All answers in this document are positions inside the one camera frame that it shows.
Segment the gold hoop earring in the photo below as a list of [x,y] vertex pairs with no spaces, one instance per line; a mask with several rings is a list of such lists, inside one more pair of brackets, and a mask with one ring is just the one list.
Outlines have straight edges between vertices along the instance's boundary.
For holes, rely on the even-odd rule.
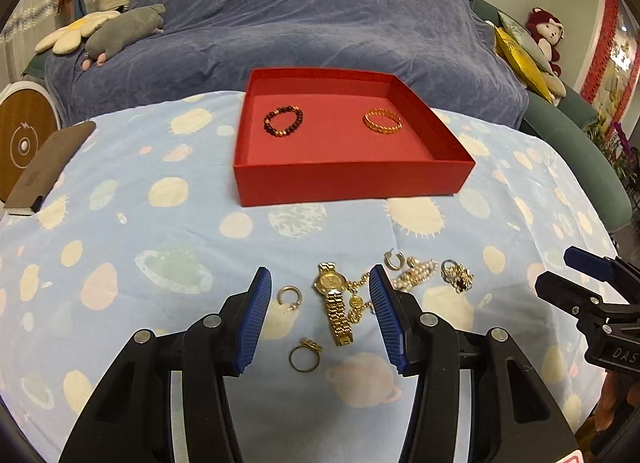
[[292,313],[303,304],[303,293],[294,285],[285,285],[278,290],[277,303],[286,313]]
[[395,252],[393,249],[384,253],[384,266],[390,271],[400,271],[406,265],[406,256],[401,252]]

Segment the gold wristwatch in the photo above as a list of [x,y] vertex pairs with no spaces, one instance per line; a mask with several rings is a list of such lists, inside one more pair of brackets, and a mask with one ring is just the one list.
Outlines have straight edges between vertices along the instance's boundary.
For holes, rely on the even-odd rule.
[[352,326],[346,311],[343,293],[347,289],[347,280],[337,271],[333,263],[321,263],[314,280],[314,289],[324,298],[326,315],[331,333],[337,346],[346,346],[354,341]]

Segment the jewelled brooch cluster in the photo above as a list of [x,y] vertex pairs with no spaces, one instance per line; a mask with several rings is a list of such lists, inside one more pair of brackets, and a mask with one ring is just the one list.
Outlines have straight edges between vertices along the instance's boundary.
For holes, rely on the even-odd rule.
[[442,262],[440,276],[458,294],[469,292],[473,287],[473,273],[453,259],[445,259]]

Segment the gold chain bangle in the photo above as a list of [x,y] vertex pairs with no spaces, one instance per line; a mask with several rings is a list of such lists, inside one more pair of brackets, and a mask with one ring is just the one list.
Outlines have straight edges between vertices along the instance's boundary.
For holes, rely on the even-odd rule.
[[370,108],[362,116],[364,126],[377,134],[397,134],[404,124],[401,116],[386,108]]

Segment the blue planet-pattern tablecloth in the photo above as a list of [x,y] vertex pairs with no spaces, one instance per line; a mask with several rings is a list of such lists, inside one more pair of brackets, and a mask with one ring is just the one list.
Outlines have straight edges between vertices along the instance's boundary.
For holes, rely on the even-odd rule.
[[[101,116],[42,211],[2,219],[1,394],[47,461],[135,331],[186,329],[259,267],[273,279],[262,337],[227,383],[244,460],[396,461],[416,384],[388,361],[374,316],[335,345],[312,287],[325,261],[357,280],[390,249],[468,268],[469,292],[433,275],[414,296],[456,329],[506,329],[567,423],[582,425],[603,372],[534,285],[549,270],[614,301],[563,261],[572,245],[614,246],[551,146],[445,111],[475,162],[458,195],[244,208],[232,172],[242,101],[219,91]],[[292,313],[277,303],[285,285],[303,293]]]

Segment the green sofa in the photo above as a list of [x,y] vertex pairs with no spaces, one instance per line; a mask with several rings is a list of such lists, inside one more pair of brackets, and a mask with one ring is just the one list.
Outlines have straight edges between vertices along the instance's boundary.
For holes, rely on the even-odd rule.
[[528,107],[516,129],[547,142],[573,171],[608,232],[616,232],[631,222],[631,203],[623,183],[586,134],[596,121],[596,112],[575,90],[566,87],[566,96],[554,105],[523,85]]

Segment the red cardboard tray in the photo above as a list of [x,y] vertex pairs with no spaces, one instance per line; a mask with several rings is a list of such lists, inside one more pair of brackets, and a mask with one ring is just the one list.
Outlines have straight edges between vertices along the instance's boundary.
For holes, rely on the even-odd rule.
[[[397,134],[364,126],[370,108],[401,116]],[[245,207],[451,195],[475,162],[404,82],[340,68],[256,68],[236,135],[233,171]]]

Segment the yellow satin cushion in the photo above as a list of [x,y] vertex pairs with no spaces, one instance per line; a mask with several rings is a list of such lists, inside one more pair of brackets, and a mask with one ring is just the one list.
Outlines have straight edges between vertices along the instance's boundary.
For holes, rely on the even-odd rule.
[[510,65],[514,74],[542,99],[553,103],[554,96],[548,86],[548,73],[541,70],[529,53],[501,27],[495,26],[494,33],[497,49],[506,63]]

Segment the grey-green cushion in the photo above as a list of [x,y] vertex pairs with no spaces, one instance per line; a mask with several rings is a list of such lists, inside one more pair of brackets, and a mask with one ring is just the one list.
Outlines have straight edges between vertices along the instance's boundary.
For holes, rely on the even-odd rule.
[[522,27],[518,21],[512,19],[510,15],[501,11],[498,12],[498,15],[504,30],[530,55],[539,68],[547,73],[552,73],[551,64],[528,30]]

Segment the red monkey plush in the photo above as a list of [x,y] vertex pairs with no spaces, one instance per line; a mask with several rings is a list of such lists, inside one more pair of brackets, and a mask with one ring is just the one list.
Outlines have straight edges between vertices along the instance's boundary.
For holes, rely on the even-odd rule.
[[564,38],[562,22],[543,8],[534,7],[528,15],[526,28],[550,63],[553,73],[560,76],[562,73],[559,66],[560,54],[556,46]]

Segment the brown leather case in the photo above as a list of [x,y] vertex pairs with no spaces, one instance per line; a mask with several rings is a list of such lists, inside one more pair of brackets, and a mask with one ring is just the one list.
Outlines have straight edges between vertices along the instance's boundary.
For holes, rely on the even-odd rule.
[[93,120],[55,131],[38,150],[4,203],[9,215],[31,216],[40,211],[67,163],[96,130]]

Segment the blue sofa blanket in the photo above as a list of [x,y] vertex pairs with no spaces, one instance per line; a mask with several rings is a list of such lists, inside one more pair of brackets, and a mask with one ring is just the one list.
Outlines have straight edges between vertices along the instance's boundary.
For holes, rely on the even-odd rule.
[[432,108],[518,127],[529,99],[495,52],[474,0],[131,0],[162,4],[161,33],[84,71],[49,56],[44,80],[62,121],[243,90],[261,67],[393,74]]

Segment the round wooden white device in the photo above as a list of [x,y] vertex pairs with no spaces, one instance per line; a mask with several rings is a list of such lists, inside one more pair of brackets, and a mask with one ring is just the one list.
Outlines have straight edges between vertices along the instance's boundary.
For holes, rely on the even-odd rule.
[[4,88],[0,105],[1,204],[6,203],[40,146],[61,127],[58,110],[46,88],[30,80]]

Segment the grey plush toy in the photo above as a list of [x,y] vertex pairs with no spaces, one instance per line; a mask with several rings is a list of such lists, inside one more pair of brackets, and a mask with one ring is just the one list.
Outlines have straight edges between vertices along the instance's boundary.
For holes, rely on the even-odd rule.
[[138,40],[161,33],[164,27],[163,4],[138,7],[105,22],[87,40],[81,70],[103,65],[125,47]]

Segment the daisy flower cushion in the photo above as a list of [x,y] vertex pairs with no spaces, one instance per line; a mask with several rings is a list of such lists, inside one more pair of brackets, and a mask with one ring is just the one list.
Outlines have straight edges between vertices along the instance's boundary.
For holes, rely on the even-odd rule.
[[84,38],[90,37],[107,21],[118,18],[119,15],[115,10],[89,13],[43,37],[35,46],[35,53],[51,50],[57,56],[66,56],[74,52]]

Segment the white sheer curtain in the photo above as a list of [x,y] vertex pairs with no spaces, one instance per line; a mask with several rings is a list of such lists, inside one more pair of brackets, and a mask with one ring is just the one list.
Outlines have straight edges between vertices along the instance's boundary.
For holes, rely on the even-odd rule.
[[20,0],[1,32],[1,88],[16,82],[35,46],[56,27],[54,0]]

